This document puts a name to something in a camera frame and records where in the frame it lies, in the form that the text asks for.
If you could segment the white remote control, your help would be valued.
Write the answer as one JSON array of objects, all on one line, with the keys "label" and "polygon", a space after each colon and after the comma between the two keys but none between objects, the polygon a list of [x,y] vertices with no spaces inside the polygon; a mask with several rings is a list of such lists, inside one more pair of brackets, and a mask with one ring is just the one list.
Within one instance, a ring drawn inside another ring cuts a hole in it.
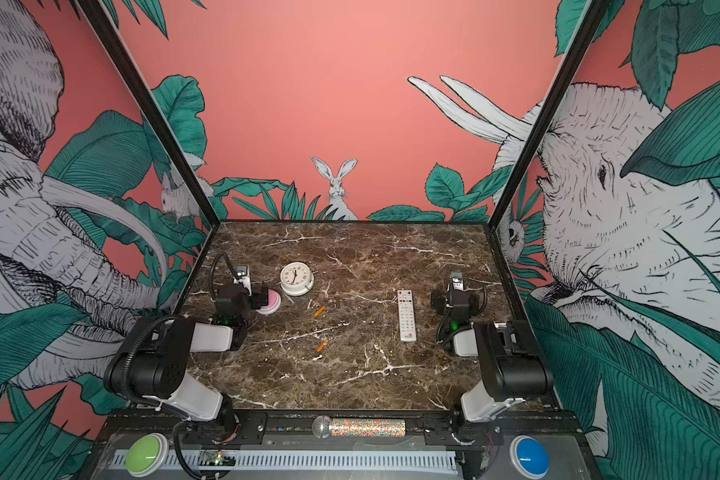
[{"label": "white remote control", "polygon": [[417,340],[413,294],[411,290],[397,291],[399,333],[402,342]]}]

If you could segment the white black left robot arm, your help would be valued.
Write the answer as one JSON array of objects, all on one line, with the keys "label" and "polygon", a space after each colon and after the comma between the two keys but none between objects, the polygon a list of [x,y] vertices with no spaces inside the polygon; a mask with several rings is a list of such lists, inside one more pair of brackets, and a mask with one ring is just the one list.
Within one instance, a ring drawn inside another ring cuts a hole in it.
[{"label": "white black left robot arm", "polygon": [[172,437],[182,470],[193,479],[221,479],[227,475],[225,471],[189,466],[182,452],[182,438],[195,431],[221,446],[238,437],[242,422],[228,395],[206,386],[187,371],[190,354],[238,349],[247,335],[251,313],[273,312],[280,305],[280,295],[266,285],[251,293],[244,285],[233,283],[221,289],[217,308],[220,323],[198,323],[178,315],[143,317],[106,367],[104,388],[133,404],[178,417]]}]

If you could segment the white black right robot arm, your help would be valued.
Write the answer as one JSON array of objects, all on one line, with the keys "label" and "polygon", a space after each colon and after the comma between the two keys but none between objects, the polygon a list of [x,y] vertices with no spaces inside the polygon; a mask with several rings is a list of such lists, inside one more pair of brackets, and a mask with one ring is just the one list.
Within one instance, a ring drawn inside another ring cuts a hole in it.
[{"label": "white black right robot arm", "polygon": [[460,400],[465,421],[490,422],[552,388],[552,374],[533,345],[532,334],[513,322],[475,320],[488,306],[486,292],[435,290],[430,302],[441,316],[436,344],[450,354],[475,357],[479,362],[480,380]]}]

